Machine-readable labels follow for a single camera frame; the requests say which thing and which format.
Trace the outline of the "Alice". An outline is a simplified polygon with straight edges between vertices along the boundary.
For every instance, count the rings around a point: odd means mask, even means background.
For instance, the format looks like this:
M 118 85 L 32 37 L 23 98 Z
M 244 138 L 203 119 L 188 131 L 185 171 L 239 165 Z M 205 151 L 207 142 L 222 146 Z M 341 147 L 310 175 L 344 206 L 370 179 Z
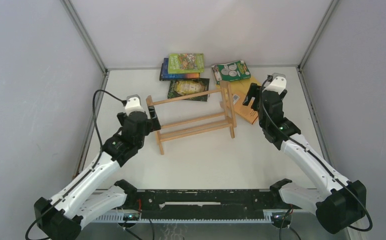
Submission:
M 173 80 L 169 84 L 168 99 L 193 95 L 209 90 L 210 79 L 199 78 L 191 80 Z

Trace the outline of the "blue Jane Eyre book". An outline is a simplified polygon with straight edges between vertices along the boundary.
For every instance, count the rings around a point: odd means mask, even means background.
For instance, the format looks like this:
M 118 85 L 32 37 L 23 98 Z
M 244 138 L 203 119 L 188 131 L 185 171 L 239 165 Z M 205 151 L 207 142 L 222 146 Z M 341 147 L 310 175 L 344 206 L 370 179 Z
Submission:
M 200 73 L 169 73 L 169 59 L 163 59 L 160 69 L 159 81 L 178 81 L 178 80 L 196 80 L 200 78 Z

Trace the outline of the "light green paperback book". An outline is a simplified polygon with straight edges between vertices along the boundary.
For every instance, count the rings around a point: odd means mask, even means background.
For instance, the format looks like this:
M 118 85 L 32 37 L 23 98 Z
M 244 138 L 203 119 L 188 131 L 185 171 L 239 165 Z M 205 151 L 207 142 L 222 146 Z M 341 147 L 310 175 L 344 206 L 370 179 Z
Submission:
M 169 74 L 203 73 L 204 70 L 203 53 L 171 53 L 168 56 Z

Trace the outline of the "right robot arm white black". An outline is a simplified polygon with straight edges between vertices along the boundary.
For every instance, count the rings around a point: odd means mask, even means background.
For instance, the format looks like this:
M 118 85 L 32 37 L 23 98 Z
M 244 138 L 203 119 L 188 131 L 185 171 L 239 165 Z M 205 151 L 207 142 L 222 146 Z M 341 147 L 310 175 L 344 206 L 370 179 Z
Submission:
M 270 187 L 270 203 L 276 208 L 290 204 L 314 214 L 331 234 L 345 228 L 372 230 L 374 223 L 366 208 L 365 185 L 359 180 L 350 181 L 315 152 L 300 129 L 284 116 L 287 90 L 278 93 L 269 88 L 252 83 L 242 104 L 252 104 L 265 138 L 293 160 L 316 188 L 307 189 L 285 178 Z

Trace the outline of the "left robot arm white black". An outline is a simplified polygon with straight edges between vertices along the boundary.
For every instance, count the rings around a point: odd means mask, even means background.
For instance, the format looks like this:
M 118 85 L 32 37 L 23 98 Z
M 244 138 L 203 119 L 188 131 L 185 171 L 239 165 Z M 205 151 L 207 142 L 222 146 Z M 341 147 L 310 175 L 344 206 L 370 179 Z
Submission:
M 90 196 L 138 153 L 149 133 L 161 129 L 154 106 L 148 106 L 148 112 L 146 114 L 141 107 L 120 112 L 117 117 L 122 120 L 121 128 L 105 141 L 95 160 L 63 190 L 49 199 L 41 197 L 35 202 L 36 224 L 48 238 L 74 240 L 85 226 L 107 211 L 136 205 L 137 194 L 124 189 L 127 182 L 122 180 L 103 193 Z

